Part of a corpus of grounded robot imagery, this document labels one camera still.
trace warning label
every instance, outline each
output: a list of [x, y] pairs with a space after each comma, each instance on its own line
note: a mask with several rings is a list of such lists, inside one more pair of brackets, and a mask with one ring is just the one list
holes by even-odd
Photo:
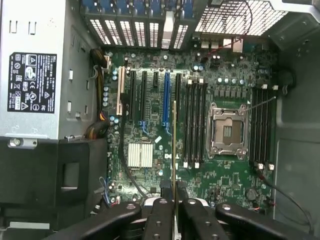
[[57, 55], [14, 52], [9, 60], [8, 112], [55, 113]]

